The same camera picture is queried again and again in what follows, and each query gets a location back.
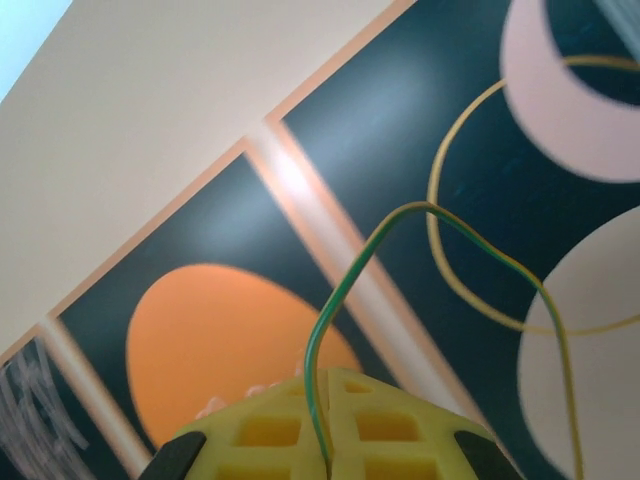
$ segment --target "framed artwork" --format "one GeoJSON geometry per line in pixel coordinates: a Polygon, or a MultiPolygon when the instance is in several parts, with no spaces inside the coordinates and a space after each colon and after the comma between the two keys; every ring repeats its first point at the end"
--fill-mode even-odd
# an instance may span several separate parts
{"type": "MultiPolygon", "coordinates": [[[[150,452],[302,372],[331,292],[242,141],[51,314],[150,452]]],[[[324,367],[394,379],[343,310],[324,367]]]]}
{"type": "Polygon", "coordinates": [[[0,477],[129,478],[31,329],[0,357],[0,477]]]}

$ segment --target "painting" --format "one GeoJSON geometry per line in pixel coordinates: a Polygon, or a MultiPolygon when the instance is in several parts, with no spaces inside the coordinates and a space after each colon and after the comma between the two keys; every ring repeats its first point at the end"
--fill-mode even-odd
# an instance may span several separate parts
{"type": "Polygon", "coordinates": [[[32,329],[0,367],[0,477],[24,480],[127,479],[32,329]]]}
{"type": "MultiPolygon", "coordinates": [[[[195,419],[301,374],[331,292],[244,145],[52,312],[150,452],[195,419]]],[[[394,383],[347,310],[319,362],[394,383]]]]}
{"type": "MultiPolygon", "coordinates": [[[[623,168],[637,165],[637,150],[631,148],[635,140],[622,139],[640,118],[639,69],[592,2],[524,3],[539,14],[528,18],[548,25],[553,51],[547,57],[557,60],[553,68],[540,63],[547,57],[537,51],[519,57],[522,70],[516,70],[514,65],[520,64],[513,57],[504,64],[504,55],[511,52],[505,42],[526,44],[534,38],[528,27],[518,24],[516,29],[513,23],[524,11],[522,2],[395,2],[376,23],[375,34],[369,29],[358,36],[276,108],[270,121],[290,136],[297,162],[319,179],[324,194],[361,235],[360,242],[393,209],[429,199],[539,278],[562,278],[564,283],[554,280],[551,293],[578,335],[640,312],[629,287],[634,284],[629,279],[635,278],[631,267],[620,270],[615,282],[610,278],[617,271],[606,268],[608,261],[633,265],[631,259],[637,257],[633,245],[640,230],[632,212],[640,205],[640,184],[632,169],[623,168]],[[506,30],[512,36],[520,31],[521,37],[510,40],[506,30]],[[531,59],[540,61],[527,62],[531,59]],[[539,71],[533,75],[535,67],[539,71]],[[528,76],[520,79],[525,71],[528,76]],[[584,130],[590,117],[565,122],[572,105],[556,95],[558,110],[546,114],[547,125],[541,129],[527,116],[533,107],[523,103],[527,95],[521,92],[528,92],[533,106],[543,100],[548,104],[551,94],[544,88],[554,84],[544,82],[552,73],[564,82],[568,98],[603,104],[606,115],[619,114],[616,118],[635,123],[608,117],[608,130],[584,130]],[[529,80],[510,87],[510,79],[529,80]],[[554,132],[564,142],[550,139],[554,132]],[[597,156],[598,149],[615,139],[615,156],[586,161],[585,156],[597,156]],[[603,228],[624,232],[615,243],[618,248],[605,248],[598,240],[615,237],[602,234],[603,228]],[[600,260],[582,263],[582,268],[569,263],[584,251],[590,253],[579,258],[600,260]],[[592,281],[580,281],[578,271],[592,281]],[[591,315],[576,306],[581,302],[591,315]]],[[[559,364],[549,355],[556,348],[553,337],[522,335],[492,321],[507,318],[550,327],[539,299],[534,303],[535,290],[462,235],[433,219],[427,222],[424,215],[403,220],[378,258],[523,473],[528,478],[571,477],[559,364]],[[545,383],[548,378],[554,378],[553,385],[545,383]]],[[[620,364],[635,364],[637,352],[623,342],[635,331],[611,334],[606,344],[598,336],[572,337],[578,381],[596,373],[597,378],[615,378],[620,364]],[[592,371],[586,349],[603,345],[603,356],[616,359],[592,371]]],[[[598,389],[593,381],[586,385],[598,389]]],[[[606,459],[598,448],[611,451],[615,444],[632,462],[632,442],[624,434],[603,435],[619,429],[603,416],[602,403],[597,413],[596,398],[607,408],[623,408],[629,413],[627,422],[638,417],[638,402],[625,401],[622,407],[612,398],[617,398],[615,392],[599,390],[594,397],[588,388],[577,389],[579,413],[589,412],[594,419],[583,429],[587,471],[593,474],[588,478],[612,472],[623,477],[632,463],[606,459]]],[[[628,423],[625,428],[633,431],[628,423]]]]}

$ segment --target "green wire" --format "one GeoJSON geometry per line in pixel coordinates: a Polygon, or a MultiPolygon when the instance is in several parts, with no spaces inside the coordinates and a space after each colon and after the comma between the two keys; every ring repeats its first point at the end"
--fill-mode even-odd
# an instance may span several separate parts
{"type": "Polygon", "coordinates": [[[340,282],[340,284],[331,293],[331,296],[322,308],[320,316],[318,317],[318,321],[311,332],[304,357],[305,395],[307,398],[307,404],[309,406],[309,412],[311,414],[313,427],[318,437],[322,456],[325,459],[327,468],[330,469],[331,461],[333,459],[333,442],[331,440],[331,436],[329,435],[324,412],[321,408],[320,391],[318,389],[318,351],[320,349],[320,343],[322,342],[322,338],[329,328],[329,325],[331,325],[331,322],[336,316],[336,313],[344,303],[347,294],[353,287],[354,283],[364,270],[371,257],[373,257],[376,249],[382,243],[382,240],[384,240],[386,235],[402,218],[410,213],[416,212],[427,212],[434,215],[439,220],[445,221],[460,233],[462,233],[469,240],[471,240],[475,245],[487,252],[489,255],[522,275],[540,294],[547,309],[549,310],[558,339],[564,377],[567,413],[569,417],[569,427],[571,430],[571,441],[573,445],[575,468],[574,471],[576,474],[576,479],[582,480],[584,478],[584,467],[573,386],[573,371],[571,368],[571,359],[569,356],[569,344],[567,341],[567,334],[564,324],[562,323],[562,319],[560,318],[560,314],[558,313],[558,309],[556,308],[551,295],[544,287],[542,282],[529,269],[495,248],[478,232],[467,225],[463,220],[459,219],[454,214],[442,207],[424,201],[407,203],[406,205],[397,208],[389,215],[387,215],[386,218],[380,223],[380,225],[378,225],[378,227],[374,230],[374,232],[365,243],[360,254],[355,258],[355,260],[349,267],[349,270],[342,279],[342,282],[340,282]]]}

